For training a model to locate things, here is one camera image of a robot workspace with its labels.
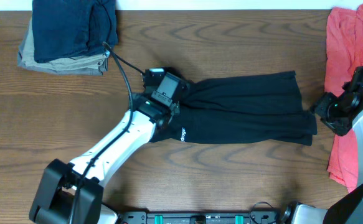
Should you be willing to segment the black t-shirt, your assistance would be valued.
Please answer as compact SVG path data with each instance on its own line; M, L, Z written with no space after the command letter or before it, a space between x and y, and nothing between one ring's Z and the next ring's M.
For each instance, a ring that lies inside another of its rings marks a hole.
M294 71L191 83L180 112L151 142L247 144L266 140L310 146L315 116L305 110Z

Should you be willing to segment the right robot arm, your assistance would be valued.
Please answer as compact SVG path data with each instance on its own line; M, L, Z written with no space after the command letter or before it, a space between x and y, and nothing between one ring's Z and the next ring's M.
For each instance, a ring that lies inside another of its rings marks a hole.
M355 132L358 153L357 187L329 209L292 203L283 223L363 223L363 84L346 83L344 93L326 93L312 107L335 134Z

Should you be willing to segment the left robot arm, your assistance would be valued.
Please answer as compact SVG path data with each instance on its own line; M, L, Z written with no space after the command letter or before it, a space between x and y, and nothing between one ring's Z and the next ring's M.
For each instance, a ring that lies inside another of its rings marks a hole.
M126 160L164 129L190 83L171 67L143 74L144 92L132 95L129 110L103 139L64 163L53 160L42 175L29 219L34 223L116 223L118 214L102 203L107 183Z

